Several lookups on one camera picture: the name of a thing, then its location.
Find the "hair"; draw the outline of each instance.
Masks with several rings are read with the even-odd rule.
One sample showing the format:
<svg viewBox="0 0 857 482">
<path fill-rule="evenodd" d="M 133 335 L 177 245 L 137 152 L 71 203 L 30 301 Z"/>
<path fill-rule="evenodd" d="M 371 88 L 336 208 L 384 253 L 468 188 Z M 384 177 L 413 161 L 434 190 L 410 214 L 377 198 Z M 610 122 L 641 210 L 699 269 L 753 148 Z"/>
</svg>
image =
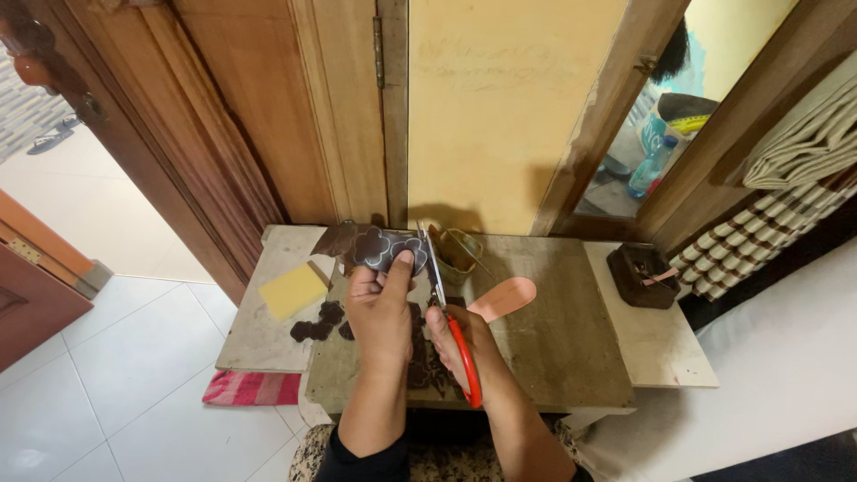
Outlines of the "hair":
<svg viewBox="0 0 857 482">
<path fill-rule="evenodd" d="M 657 60 L 657 66 L 651 71 L 649 77 L 655 84 L 668 81 L 681 72 L 691 59 L 690 42 L 687 40 L 687 25 L 685 17 L 681 17 L 679 26 L 675 28 L 673 36 L 663 49 L 661 58 Z"/>
</svg>

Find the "scissors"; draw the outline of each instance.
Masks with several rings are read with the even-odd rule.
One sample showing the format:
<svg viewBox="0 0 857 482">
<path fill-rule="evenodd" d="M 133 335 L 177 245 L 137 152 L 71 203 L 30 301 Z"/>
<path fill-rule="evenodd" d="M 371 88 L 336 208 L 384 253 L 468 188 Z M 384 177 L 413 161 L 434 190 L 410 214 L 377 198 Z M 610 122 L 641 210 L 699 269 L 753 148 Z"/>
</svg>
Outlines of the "scissors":
<svg viewBox="0 0 857 482">
<path fill-rule="evenodd" d="M 440 280 L 440 271 L 437 268 L 437 257 L 434 255 L 434 246 L 431 244 L 429 232 L 426 231 L 425 225 L 419 221 L 417 228 L 417 236 L 428 246 L 428 261 L 431 268 L 428 270 L 428 280 L 431 283 L 431 296 L 434 303 L 440 308 L 443 316 L 446 316 L 446 321 L 449 323 L 449 331 L 452 332 L 452 337 L 455 339 L 455 344 L 458 345 L 458 354 L 461 355 L 461 361 L 464 364 L 464 373 L 467 375 L 467 384 L 470 386 L 470 393 L 464 392 L 464 397 L 473 408 L 479 408 L 482 405 L 482 388 L 479 386 L 479 377 L 476 375 L 476 366 L 473 364 L 473 358 L 470 356 L 470 348 L 464 341 L 464 335 L 461 333 L 461 325 L 458 324 L 452 315 L 446 311 L 446 295 L 443 293 L 443 282 Z"/>
</svg>

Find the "small basket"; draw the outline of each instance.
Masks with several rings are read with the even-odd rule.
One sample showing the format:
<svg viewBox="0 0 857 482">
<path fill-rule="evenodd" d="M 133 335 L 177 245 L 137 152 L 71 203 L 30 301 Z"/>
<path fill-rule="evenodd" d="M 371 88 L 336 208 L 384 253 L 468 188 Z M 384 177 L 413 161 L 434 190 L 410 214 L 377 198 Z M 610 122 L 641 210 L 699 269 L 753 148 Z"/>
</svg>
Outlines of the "small basket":
<svg viewBox="0 0 857 482">
<path fill-rule="evenodd" d="M 450 239 L 450 237 L 453 236 L 458 241 L 461 241 L 464 246 L 467 246 L 467 249 L 470 250 L 477 259 L 482 258 L 483 247 L 482 244 L 476 241 L 476 239 L 470 234 L 467 234 L 460 229 L 455 229 L 454 227 L 451 227 L 440 234 L 440 245 L 438 246 L 439 255 L 437 260 L 437 268 L 438 271 L 440 271 L 440 277 L 451 285 L 461 286 L 467 280 L 467 277 L 470 276 L 470 273 L 473 272 L 473 269 L 476 268 L 476 261 L 473 261 L 473 258 L 470 257 L 466 251 L 461 249 L 461 246 L 455 242 L 455 239 Z M 466 257 L 469 260 L 470 266 L 465 271 L 450 266 L 443 260 L 443 258 L 449 259 L 451 256 Z"/>
</svg>

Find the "workbench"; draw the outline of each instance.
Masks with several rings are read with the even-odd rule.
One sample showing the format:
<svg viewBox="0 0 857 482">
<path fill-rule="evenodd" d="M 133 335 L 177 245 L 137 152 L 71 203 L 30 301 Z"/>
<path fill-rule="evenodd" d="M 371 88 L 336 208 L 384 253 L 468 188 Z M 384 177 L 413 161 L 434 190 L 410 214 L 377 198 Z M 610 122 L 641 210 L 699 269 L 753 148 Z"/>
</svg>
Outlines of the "workbench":
<svg viewBox="0 0 857 482">
<path fill-rule="evenodd" d="M 296 321 L 315 321 L 323 300 L 291 319 L 271 316 L 259 288 L 310 261 L 333 278 L 331 297 L 342 296 L 335 261 L 310 256 L 325 231 L 316 226 L 269 226 L 265 249 L 249 282 L 216 366 L 220 370 L 306 374 L 310 402 L 341 413 L 359 371 L 357 344 L 336 330 L 324 341 L 295 342 Z M 536 299 L 489 324 L 504 359 L 542 412 L 571 413 L 572 428 L 607 414 L 634 410 L 632 387 L 716 388 L 719 384 L 677 304 L 668 310 L 634 308 L 616 291 L 606 257 L 616 243 L 583 243 L 567 238 L 474 235 L 484 246 L 482 262 L 461 287 L 447 286 L 467 303 L 500 280 L 526 276 Z M 409 301 L 424 314 L 429 299 L 423 271 Z M 465 409 L 452 390 L 409 389 L 409 407 Z"/>
</svg>

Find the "black sleeve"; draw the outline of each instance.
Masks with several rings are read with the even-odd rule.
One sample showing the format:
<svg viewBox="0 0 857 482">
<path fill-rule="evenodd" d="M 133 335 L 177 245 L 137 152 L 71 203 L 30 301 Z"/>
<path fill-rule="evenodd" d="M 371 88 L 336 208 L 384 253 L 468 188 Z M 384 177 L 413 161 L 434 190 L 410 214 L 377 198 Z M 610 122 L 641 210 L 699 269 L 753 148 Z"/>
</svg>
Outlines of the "black sleeve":
<svg viewBox="0 0 857 482">
<path fill-rule="evenodd" d="M 337 426 L 330 435 L 315 482 L 408 482 L 410 478 L 408 444 L 404 435 L 381 452 L 360 458 L 339 441 Z"/>
</svg>

